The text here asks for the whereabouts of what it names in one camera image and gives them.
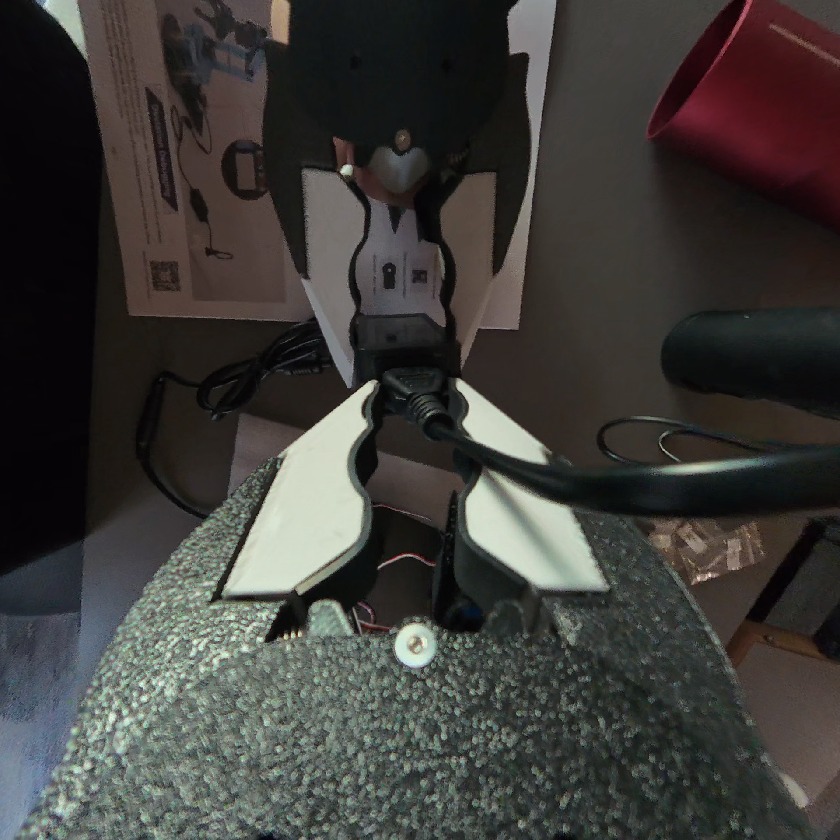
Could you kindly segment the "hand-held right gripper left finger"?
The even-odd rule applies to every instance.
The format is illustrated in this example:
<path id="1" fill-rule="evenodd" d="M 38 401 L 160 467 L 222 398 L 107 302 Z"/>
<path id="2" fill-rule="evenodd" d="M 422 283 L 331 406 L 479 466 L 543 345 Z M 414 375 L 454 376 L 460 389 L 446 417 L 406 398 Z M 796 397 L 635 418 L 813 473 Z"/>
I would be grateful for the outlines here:
<path id="1" fill-rule="evenodd" d="M 299 597 L 351 562 L 371 536 L 357 466 L 380 391 L 369 381 L 280 455 L 221 591 L 226 601 Z"/>

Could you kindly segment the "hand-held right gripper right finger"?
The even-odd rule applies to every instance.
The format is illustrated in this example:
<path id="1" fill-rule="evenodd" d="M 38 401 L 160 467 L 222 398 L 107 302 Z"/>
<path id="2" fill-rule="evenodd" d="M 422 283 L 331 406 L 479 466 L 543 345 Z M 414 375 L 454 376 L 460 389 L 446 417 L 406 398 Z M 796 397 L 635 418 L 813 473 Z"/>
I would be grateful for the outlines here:
<path id="1" fill-rule="evenodd" d="M 550 451 L 465 381 L 452 381 L 460 431 L 477 443 L 534 465 Z M 477 466 L 458 498 L 456 580 L 470 597 L 599 595 L 610 585 L 572 510 Z"/>

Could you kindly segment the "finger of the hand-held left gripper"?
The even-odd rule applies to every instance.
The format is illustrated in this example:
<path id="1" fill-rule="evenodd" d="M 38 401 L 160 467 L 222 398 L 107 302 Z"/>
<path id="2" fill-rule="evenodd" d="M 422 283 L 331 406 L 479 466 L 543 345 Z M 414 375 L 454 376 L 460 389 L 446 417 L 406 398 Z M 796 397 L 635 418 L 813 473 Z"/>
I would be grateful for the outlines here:
<path id="1" fill-rule="evenodd" d="M 351 327 L 359 307 L 354 269 L 368 235 L 370 205 L 336 171 L 305 168 L 301 175 L 307 251 L 302 284 L 333 366 L 354 389 Z"/>
<path id="2" fill-rule="evenodd" d="M 443 267 L 440 301 L 450 339 L 458 344 L 463 369 L 495 283 L 496 215 L 494 172 L 464 175 L 439 209 L 439 253 Z"/>

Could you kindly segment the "black power adapter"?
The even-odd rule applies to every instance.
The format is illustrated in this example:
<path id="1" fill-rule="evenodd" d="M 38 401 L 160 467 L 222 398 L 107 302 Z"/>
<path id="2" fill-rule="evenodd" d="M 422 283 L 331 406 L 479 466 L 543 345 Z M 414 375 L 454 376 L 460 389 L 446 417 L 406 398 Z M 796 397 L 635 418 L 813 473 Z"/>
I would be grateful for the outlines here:
<path id="1" fill-rule="evenodd" d="M 448 376 L 461 373 L 459 342 L 424 313 L 355 317 L 352 387 L 396 368 L 430 367 Z"/>

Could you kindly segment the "printed instruction manual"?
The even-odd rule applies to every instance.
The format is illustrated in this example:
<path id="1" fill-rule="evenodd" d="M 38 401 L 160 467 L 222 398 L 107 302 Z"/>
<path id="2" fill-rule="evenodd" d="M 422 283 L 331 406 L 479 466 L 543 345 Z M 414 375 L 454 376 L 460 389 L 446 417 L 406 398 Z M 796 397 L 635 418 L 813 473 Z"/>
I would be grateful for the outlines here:
<path id="1" fill-rule="evenodd" d="M 134 316 L 292 322 L 304 290 L 271 200 L 263 146 L 265 45 L 289 41 L 291 2 L 79 2 Z M 528 183 L 480 327 L 517 329 L 556 2 L 515 2 L 509 50 L 529 56 Z M 363 315 L 419 312 L 445 326 L 440 186 L 426 155 L 374 153 L 354 281 Z"/>

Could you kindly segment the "person's left hand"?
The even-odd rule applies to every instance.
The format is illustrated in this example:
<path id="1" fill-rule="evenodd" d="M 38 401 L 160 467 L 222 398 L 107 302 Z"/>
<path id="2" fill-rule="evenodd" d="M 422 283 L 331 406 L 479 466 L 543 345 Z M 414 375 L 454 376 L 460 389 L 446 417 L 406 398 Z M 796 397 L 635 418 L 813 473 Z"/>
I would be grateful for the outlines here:
<path id="1" fill-rule="evenodd" d="M 364 192 L 364 168 L 355 163 L 353 144 L 333 137 L 332 145 L 339 176 L 345 183 L 355 184 Z"/>

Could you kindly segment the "clear bag of small parts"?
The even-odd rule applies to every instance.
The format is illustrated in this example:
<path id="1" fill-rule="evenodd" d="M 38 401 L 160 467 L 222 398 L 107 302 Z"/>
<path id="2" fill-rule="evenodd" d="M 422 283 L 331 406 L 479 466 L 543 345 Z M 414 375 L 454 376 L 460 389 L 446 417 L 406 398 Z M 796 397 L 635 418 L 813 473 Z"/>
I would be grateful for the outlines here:
<path id="1" fill-rule="evenodd" d="M 755 521 L 648 519 L 639 527 L 688 585 L 698 585 L 761 563 L 765 550 Z"/>

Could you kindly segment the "person's black top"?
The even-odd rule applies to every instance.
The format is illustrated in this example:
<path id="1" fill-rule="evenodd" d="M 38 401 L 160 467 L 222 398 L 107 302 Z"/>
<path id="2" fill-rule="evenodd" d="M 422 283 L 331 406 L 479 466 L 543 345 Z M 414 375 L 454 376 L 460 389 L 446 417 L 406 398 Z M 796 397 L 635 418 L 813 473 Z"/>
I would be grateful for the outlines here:
<path id="1" fill-rule="evenodd" d="M 102 142 L 88 65 L 1 2 L 1 607 L 81 607 Z"/>

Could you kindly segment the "red metal tube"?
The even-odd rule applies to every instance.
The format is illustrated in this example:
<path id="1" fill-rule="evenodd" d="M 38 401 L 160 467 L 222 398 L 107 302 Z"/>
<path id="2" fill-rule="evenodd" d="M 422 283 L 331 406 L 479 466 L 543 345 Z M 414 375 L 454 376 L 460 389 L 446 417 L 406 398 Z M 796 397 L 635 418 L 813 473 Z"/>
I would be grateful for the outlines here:
<path id="1" fill-rule="evenodd" d="M 838 28 L 780 2 L 729 2 L 659 98 L 646 139 L 837 233 Z"/>

